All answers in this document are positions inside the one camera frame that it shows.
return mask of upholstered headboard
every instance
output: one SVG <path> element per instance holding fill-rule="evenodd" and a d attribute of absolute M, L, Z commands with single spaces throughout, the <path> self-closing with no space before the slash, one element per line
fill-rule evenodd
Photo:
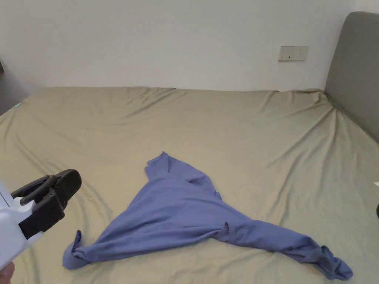
<path fill-rule="evenodd" d="M 353 12 L 346 18 L 325 93 L 379 142 L 379 14 Z"/>

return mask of wall outlet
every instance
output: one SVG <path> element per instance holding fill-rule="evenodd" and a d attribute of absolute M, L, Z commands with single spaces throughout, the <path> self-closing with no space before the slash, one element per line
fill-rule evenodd
<path fill-rule="evenodd" d="M 309 46 L 282 46 L 279 53 L 279 61 L 305 61 L 308 56 Z"/>

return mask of finger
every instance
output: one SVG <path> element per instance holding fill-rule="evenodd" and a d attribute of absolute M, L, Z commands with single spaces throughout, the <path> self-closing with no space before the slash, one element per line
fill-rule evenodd
<path fill-rule="evenodd" d="M 11 262 L 0 271 L 0 284 L 9 284 L 14 273 L 14 263 Z"/>

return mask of blue long-sleeve shirt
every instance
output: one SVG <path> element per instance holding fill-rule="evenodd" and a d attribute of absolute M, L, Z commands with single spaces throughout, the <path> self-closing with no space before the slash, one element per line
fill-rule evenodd
<path fill-rule="evenodd" d="M 280 252 L 309 263 L 328 279 L 348 280 L 352 270 L 311 237 L 252 220 L 224 203 L 210 178 L 163 152 L 145 168 L 149 182 L 129 207 L 90 246 L 82 235 L 63 255 L 63 266 L 77 269 L 201 242 L 209 237 L 242 247 Z"/>

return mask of bed sheet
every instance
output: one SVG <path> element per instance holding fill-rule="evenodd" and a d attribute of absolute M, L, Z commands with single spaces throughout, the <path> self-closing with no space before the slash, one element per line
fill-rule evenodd
<path fill-rule="evenodd" d="M 250 218 L 327 245 L 354 271 L 349 283 L 378 281 L 379 146 L 318 90 L 47 88 L 0 117 L 0 136 L 9 191 L 68 168 L 83 179 L 66 217 L 15 260 L 13 284 L 329 282 L 281 254 L 213 239 L 65 270 L 76 230 L 93 243 L 161 151 L 205 172 Z"/>

